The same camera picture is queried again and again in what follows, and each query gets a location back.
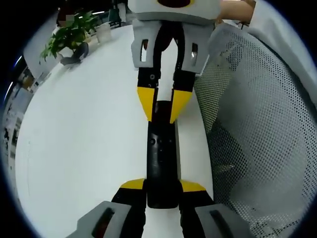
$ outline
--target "white desk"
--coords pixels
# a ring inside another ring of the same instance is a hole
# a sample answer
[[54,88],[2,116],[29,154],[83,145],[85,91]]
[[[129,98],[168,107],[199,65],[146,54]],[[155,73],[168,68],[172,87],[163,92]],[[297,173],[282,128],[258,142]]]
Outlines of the white desk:
[[[124,182],[146,176],[148,127],[136,92],[132,27],[112,35],[112,42],[75,68],[57,65],[25,113],[16,150],[17,190],[25,214],[44,238],[69,235],[80,217],[110,201]],[[174,45],[163,54],[162,82],[172,79],[175,53]],[[212,196],[195,96],[178,125],[182,178],[200,183]],[[147,209],[146,214],[143,237],[182,237],[178,209]]]

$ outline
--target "potted plant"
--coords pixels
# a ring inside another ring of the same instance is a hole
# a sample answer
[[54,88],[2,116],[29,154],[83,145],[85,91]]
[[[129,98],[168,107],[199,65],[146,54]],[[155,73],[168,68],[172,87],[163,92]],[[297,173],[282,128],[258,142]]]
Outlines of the potted plant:
[[72,52],[75,52],[78,46],[88,38],[88,33],[91,30],[96,31],[96,25],[97,19],[93,17],[92,12],[83,15],[75,14],[73,21],[68,21],[67,26],[61,27],[51,36],[41,53],[41,57],[44,60],[47,56],[57,58],[58,53],[64,48],[69,48]]

